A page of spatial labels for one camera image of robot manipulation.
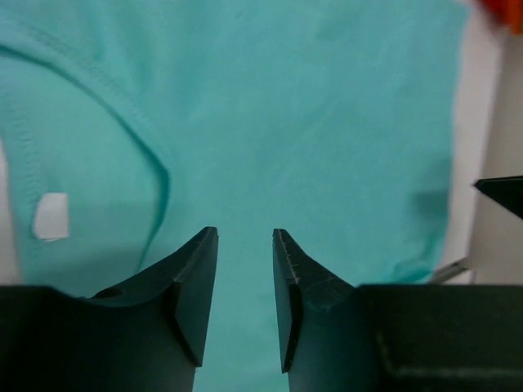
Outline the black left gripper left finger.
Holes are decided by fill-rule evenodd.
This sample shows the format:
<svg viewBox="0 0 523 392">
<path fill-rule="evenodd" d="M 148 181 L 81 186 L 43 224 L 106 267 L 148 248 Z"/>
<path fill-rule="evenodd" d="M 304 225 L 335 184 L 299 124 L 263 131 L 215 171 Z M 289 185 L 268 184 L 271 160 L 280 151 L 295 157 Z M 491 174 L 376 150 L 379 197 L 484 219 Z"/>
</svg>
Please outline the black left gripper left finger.
<svg viewBox="0 0 523 392">
<path fill-rule="evenodd" d="M 218 234 L 91 298 L 1 289 L 4 391 L 190 391 L 202 365 Z"/>
</svg>

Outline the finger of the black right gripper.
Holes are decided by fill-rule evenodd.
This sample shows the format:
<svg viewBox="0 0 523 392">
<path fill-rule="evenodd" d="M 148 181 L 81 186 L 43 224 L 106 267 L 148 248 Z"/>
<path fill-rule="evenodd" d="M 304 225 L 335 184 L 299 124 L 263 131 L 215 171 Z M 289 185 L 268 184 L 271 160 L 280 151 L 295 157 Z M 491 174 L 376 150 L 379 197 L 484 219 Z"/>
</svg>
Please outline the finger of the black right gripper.
<svg viewBox="0 0 523 392">
<path fill-rule="evenodd" d="M 523 176 L 479 179 L 474 187 L 487 198 L 523 219 Z"/>
</svg>

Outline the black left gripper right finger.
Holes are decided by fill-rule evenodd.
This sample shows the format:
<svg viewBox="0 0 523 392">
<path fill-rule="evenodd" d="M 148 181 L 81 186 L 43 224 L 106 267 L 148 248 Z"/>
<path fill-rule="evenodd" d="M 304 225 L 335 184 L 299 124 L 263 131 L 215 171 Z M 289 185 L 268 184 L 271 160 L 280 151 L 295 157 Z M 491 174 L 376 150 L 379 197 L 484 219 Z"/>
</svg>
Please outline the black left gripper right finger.
<svg viewBox="0 0 523 392">
<path fill-rule="evenodd" d="M 354 287 L 273 233 L 281 367 L 292 391 L 519 391 L 522 289 Z"/>
</svg>

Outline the teal t shirt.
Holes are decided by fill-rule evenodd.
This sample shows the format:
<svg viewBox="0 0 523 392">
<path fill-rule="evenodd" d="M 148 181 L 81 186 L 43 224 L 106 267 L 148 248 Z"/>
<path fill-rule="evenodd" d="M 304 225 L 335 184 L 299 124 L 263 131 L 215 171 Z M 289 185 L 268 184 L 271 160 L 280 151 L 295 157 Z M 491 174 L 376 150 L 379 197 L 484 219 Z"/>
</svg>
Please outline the teal t shirt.
<svg viewBox="0 0 523 392">
<path fill-rule="evenodd" d="M 425 280 L 449 222 L 455 1 L 4 1 L 20 281 L 92 296 L 220 236 L 198 391 L 285 391 L 271 235 Z"/>
</svg>

